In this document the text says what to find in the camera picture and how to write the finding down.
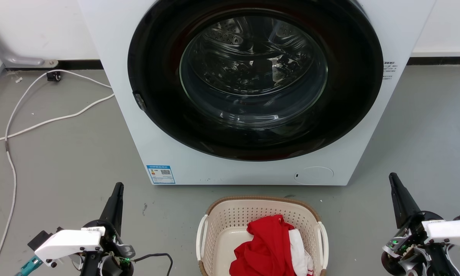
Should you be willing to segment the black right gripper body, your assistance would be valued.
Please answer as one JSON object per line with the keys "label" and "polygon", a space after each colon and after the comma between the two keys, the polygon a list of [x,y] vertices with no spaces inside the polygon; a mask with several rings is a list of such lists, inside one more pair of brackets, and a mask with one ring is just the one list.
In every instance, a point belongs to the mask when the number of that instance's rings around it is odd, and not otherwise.
{"label": "black right gripper body", "polygon": [[398,232],[383,246],[381,262],[393,276],[460,276],[449,257],[453,247],[447,240],[426,241],[423,222],[440,222],[441,216],[429,211],[395,211]]}

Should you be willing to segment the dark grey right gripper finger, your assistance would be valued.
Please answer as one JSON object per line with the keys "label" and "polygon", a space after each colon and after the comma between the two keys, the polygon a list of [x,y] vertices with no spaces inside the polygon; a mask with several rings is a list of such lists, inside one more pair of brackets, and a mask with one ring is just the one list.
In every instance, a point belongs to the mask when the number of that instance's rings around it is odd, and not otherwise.
{"label": "dark grey right gripper finger", "polygon": [[403,185],[399,176],[393,172],[388,175],[397,229],[402,228],[413,215],[421,213],[419,206]]}

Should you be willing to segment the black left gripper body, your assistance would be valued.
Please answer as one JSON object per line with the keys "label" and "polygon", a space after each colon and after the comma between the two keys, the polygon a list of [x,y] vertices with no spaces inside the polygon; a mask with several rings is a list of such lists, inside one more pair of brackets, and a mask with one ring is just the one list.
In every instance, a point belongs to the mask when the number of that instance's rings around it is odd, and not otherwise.
{"label": "black left gripper body", "polygon": [[132,246],[121,241],[122,220],[94,220],[84,225],[86,230],[102,230],[100,245],[93,250],[81,250],[83,265],[80,276],[133,276],[130,261]]}

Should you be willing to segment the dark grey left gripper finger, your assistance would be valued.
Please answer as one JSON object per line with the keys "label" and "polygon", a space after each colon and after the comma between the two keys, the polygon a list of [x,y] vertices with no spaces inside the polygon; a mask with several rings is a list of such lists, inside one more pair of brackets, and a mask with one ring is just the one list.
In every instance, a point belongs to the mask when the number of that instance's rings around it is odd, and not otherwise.
{"label": "dark grey left gripper finger", "polygon": [[115,184],[113,192],[106,202],[100,216],[100,225],[120,235],[122,230],[124,184]]}

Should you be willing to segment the beige perforated laundry basket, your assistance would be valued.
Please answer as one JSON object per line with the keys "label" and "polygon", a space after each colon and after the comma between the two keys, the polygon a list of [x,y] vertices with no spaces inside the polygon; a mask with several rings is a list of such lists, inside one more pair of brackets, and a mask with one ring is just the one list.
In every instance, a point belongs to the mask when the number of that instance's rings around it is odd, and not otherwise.
{"label": "beige perforated laundry basket", "polygon": [[305,251],[314,262],[313,276],[326,276],[329,241],[320,215],[306,202],[272,196],[228,196],[209,206],[195,239],[202,276],[230,276],[234,249],[252,239],[248,224],[269,215],[282,215],[299,230]]}

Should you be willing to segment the blue energy label sticker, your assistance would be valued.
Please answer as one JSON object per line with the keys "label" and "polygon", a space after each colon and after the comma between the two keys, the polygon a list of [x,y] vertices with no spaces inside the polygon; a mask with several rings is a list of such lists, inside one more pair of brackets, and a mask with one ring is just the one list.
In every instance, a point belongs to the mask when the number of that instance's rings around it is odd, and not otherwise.
{"label": "blue energy label sticker", "polygon": [[176,180],[170,166],[146,165],[146,169],[153,185],[176,184]]}

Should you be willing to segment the white front-load washing machine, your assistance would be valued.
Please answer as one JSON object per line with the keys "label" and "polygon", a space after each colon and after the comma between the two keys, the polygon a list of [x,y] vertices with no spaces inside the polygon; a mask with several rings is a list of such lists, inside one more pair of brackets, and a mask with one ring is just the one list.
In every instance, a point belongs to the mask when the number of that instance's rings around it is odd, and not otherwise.
{"label": "white front-load washing machine", "polygon": [[345,186],[351,179],[436,3],[356,0],[377,33],[384,61],[398,65],[393,79],[382,80],[370,111],[334,143],[289,159],[241,161],[188,148],[165,134],[139,107],[130,85],[127,56],[138,24],[159,0],[77,1],[145,169],[146,165],[170,166],[178,185],[302,185],[295,182],[294,174],[321,166],[334,172],[330,186]]}

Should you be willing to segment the round white filter cover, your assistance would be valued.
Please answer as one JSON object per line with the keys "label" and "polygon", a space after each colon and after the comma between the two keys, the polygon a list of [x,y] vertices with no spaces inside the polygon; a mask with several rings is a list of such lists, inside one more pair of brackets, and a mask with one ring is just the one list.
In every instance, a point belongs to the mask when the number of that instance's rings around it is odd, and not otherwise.
{"label": "round white filter cover", "polygon": [[294,180],[298,184],[309,186],[329,185],[334,177],[330,168],[313,166],[301,169],[294,174]]}

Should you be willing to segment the white garment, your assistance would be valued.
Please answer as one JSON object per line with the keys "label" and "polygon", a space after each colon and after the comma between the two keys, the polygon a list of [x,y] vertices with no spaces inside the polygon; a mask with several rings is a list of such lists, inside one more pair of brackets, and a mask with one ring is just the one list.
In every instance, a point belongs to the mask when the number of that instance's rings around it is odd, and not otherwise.
{"label": "white garment", "polygon": [[298,229],[289,230],[290,254],[293,271],[296,276],[314,276],[314,262],[305,250]]}

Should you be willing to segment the black text warning sticker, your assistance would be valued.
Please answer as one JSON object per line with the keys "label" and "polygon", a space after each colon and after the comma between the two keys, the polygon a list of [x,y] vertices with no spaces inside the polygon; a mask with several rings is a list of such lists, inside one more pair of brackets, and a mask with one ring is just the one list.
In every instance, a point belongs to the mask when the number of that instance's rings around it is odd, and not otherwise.
{"label": "black text warning sticker", "polygon": [[394,61],[384,61],[383,80],[392,80],[397,71],[398,65]]}

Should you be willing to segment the red garment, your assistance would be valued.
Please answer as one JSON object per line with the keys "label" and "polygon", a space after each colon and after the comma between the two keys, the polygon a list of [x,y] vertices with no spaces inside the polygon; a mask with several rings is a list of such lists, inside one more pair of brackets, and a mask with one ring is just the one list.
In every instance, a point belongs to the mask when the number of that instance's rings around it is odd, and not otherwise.
{"label": "red garment", "polygon": [[269,215],[248,224],[251,241],[234,250],[230,276],[296,276],[292,267],[289,231],[282,215]]}

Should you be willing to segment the black baseboard strip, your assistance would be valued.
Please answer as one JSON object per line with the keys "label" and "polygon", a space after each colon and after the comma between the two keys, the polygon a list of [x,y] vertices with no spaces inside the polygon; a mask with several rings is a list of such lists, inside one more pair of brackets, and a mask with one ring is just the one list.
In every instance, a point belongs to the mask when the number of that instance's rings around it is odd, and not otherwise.
{"label": "black baseboard strip", "polygon": [[104,70],[100,60],[64,60],[58,61],[57,65],[53,68],[9,68],[5,67],[7,71],[50,71],[55,69],[62,69],[67,71],[74,70]]}
{"label": "black baseboard strip", "polygon": [[449,57],[410,57],[407,66],[423,65],[460,65],[460,56]]}

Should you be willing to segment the round black washer door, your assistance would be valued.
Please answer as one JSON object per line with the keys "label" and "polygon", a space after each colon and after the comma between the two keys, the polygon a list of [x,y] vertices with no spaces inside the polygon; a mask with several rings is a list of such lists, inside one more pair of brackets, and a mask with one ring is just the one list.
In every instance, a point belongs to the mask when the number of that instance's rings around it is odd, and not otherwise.
{"label": "round black washer door", "polygon": [[[179,63],[191,40],[218,21],[246,16],[291,23],[326,56],[323,93],[287,124],[231,127],[198,112],[183,90]],[[377,99],[383,64],[380,40],[356,0],[159,0],[138,24],[127,56],[133,95],[154,124],[188,148],[241,161],[302,156],[345,136]]]}

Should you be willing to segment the steel washer drum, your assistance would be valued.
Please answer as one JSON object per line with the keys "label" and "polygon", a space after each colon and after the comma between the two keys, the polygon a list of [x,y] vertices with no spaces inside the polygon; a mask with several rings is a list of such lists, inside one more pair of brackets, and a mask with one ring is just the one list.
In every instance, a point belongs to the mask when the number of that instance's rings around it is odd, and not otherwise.
{"label": "steel washer drum", "polygon": [[314,105],[326,87],[328,64],[299,27],[273,17],[234,17],[191,40],[179,77],[202,115],[231,127],[265,129]]}

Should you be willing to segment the grey wall pipe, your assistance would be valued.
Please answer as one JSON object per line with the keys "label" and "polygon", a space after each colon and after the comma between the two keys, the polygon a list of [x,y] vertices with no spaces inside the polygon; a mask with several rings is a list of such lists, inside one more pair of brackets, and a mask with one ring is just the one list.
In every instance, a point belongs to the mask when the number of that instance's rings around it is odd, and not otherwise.
{"label": "grey wall pipe", "polygon": [[20,56],[11,51],[0,40],[0,60],[5,68],[25,68],[25,69],[49,69],[56,68],[59,61],[56,59],[43,59],[38,57]]}

